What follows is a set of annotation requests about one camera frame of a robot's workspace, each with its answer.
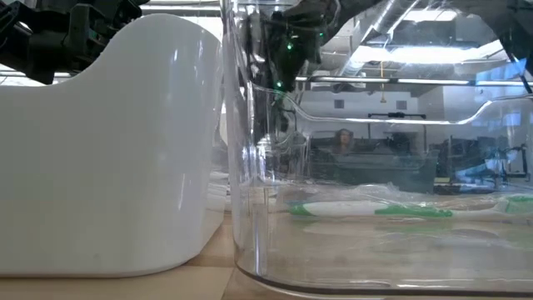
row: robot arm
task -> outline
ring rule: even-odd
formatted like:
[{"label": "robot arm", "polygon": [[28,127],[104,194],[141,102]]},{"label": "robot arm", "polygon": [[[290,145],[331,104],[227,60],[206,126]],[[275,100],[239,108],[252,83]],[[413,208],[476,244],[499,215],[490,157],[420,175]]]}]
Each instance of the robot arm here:
[{"label": "robot arm", "polygon": [[40,0],[29,8],[0,0],[0,63],[45,84],[55,72],[79,73],[148,0],[86,2]]}]

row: wooden table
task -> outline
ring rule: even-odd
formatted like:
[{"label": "wooden table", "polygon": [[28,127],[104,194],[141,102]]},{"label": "wooden table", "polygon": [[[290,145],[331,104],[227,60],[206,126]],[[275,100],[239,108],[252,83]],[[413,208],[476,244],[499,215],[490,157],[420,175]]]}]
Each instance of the wooden table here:
[{"label": "wooden table", "polygon": [[[0,279],[0,299],[293,300],[302,298],[273,292],[258,285],[234,268],[231,216],[226,215],[224,222],[200,255],[181,267],[158,274],[123,279]],[[352,299],[383,299],[383,297]],[[387,297],[386,299],[421,300],[418,297]]]}]

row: transparent plastic bin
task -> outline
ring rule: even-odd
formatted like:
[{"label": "transparent plastic bin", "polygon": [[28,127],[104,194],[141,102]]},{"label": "transparent plastic bin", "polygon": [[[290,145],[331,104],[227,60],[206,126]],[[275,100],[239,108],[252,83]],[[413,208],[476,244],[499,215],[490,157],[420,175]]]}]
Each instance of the transparent plastic bin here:
[{"label": "transparent plastic bin", "polygon": [[302,296],[533,297],[533,11],[510,3],[224,1],[238,268]]}]

